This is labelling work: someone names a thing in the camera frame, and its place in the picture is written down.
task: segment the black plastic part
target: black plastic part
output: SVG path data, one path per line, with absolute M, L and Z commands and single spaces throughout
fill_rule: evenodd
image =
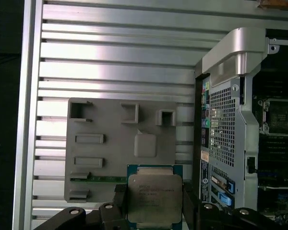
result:
M 197 229 L 223 230 L 223 223 L 220 218 L 220 211 L 217 206 L 202 203 L 199 205 L 196 217 Z
M 127 214 L 127 192 L 127 184 L 117 184 L 115 186 L 113 203 L 120 209 L 121 215 L 123 217 L 125 217 Z
M 74 230 L 85 224 L 85 210 L 80 207 L 68 207 L 35 230 Z
M 203 80 L 202 76 L 195 79 L 195 101 L 194 107 L 202 107 L 202 91 Z M 192 185 L 195 191 L 199 191 L 200 188 L 200 170 L 201 167 L 201 135 L 202 132 L 202 110 L 195 109 L 194 111 L 194 150 L 193 150 L 193 171 L 192 171 Z
M 247 159 L 248 173 L 253 174 L 257 172 L 255 167 L 255 157 L 248 157 Z
M 270 39 L 288 40 L 288 30 L 266 29 L 265 36 Z
M 184 183 L 183 185 L 183 203 L 182 203 L 182 213 L 187 222 L 189 230 L 194 230 L 194 225 L 196 224 L 196 213 L 198 211 L 198 206 L 201 202 L 198 197 L 193 192 L 192 184 Z
M 103 230 L 128 230 L 129 225 L 114 203 L 106 203 L 99 208 Z

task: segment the intel xeon processor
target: intel xeon processor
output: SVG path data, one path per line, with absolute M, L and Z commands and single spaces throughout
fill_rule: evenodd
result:
M 131 229 L 181 230 L 182 166 L 128 166 Z

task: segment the screw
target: screw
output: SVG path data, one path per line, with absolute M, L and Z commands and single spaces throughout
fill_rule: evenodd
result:
M 248 210 L 245 210 L 245 209 L 241 209 L 240 213 L 243 214 L 243 215 L 248 215 L 249 214 Z
M 210 205 L 210 204 L 205 204 L 204 207 L 207 209 L 212 209 L 212 205 Z
M 72 215 L 75 215 L 75 214 L 78 214 L 79 213 L 79 211 L 78 210 L 72 210 L 72 211 L 70 211 L 70 214 L 72 214 Z
M 232 86 L 232 90 L 233 91 L 238 91 L 239 90 L 239 86 L 238 85 L 233 85 Z

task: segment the silver metal frame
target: silver metal frame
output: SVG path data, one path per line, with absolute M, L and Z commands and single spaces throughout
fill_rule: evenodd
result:
M 35 25 L 35 1 L 24 1 L 24 26 L 20 73 L 19 107 L 17 124 L 17 147 L 15 188 L 13 203 L 13 230 L 24 229 L 24 200 L 26 190 L 29 111 L 31 102 L 32 61 Z
M 202 73 L 210 73 L 215 87 L 236 76 L 250 73 L 268 54 L 263 28 L 238 28 L 226 35 L 202 58 Z

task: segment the pci slot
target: pci slot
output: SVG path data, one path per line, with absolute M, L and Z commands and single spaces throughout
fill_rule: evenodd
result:
M 235 183 L 230 179 L 225 179 L 222 176 L 211 171 L 211 181 L 226 190 L 230 194 L 235 194 Z
M 231 195 L 227 190 L 219 187 L 213 181 L 211 183 L 211 192 L 218 197 L 218 199 L 222 202 L 222 204 L 224 204 L 228 207 L 234 207 L 235 206 L 234 196 Z
M 219 206 L 221 207 L 227 207 L 225 204 L 223 204 L 223 202 L 217 197 L 217 195 L 215 195 L 214 193 L 211 193 L 211 198 L 213 198 L 214 200 L 217 201 L 217 204 L 219 204 Z

